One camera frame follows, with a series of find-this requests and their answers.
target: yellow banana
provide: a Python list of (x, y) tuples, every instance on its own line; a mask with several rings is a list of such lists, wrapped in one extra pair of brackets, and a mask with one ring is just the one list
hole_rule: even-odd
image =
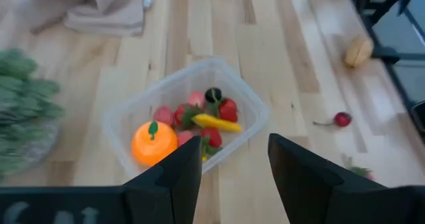
[(192, 121), (202, 128), (218, 128), (227, 132), (241, 132), (242, 126), (236, 122), (222, 120), (208, 114), (198, 114), (192, 117)]

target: wooden surface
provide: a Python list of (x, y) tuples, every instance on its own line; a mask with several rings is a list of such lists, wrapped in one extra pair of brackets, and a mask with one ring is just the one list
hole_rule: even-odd
[[(377, 60), (347, 69), (341, 56), (365, 32), (348, 0), (155, 0), (142, 37), (84, 35), (55, 25), (29, 34), (0, 0), (0, 48), (21, 47), (40, 75), (62, 85), (67, 111), (57, 147), (5, 185), (111, 185), (126, 175), (104, 139), (114, 104), (186, 67), (221, 56), (270, 107), (270, 125), (203, 176), (197, 223), (287, 223), (268, 163), (277, 132), (342, 165), (341, 154), (377, 181), (425, 184), (425, 147)], [(347, 111), (344, 129), (314, 126)]]

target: beige towel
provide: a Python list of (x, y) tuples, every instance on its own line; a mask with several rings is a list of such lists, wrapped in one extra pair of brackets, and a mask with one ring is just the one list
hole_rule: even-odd
[(135, 36), (143, 30), (143, 0), (18, 0), (15, 12), (31, 31), (62, 18), (88, 33)]

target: toy orange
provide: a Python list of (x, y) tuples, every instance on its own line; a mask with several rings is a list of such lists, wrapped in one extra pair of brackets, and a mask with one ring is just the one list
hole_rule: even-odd
[(177, 135), (162, 122), (147, 122), (136, 131), (131, 143), (131, 152), (136, 160), (148, 166), (167, 157), (177, 149)]

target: clear plastic container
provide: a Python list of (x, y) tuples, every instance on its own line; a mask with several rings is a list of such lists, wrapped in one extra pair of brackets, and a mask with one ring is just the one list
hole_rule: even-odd
[(187, 101), (192, 91), (205, 92), (210, 87), (220, 88), (223, 96), (236, 102), (238, 123), (244, 131), (235, 134), (221, 132), (223, 149), (203, 164), (203, 173), (245, 144), (267, 122), (266, 105), (232, 68), (217, 58), (200, 60), (153, 84), (145, 92), (112, 109), (106, 116), (105, 133), (130, 178), (149, 168), (139, 165), (131, 154), (134, 132), (151, 120), (159, 106), (167, 105), (175, 110)]

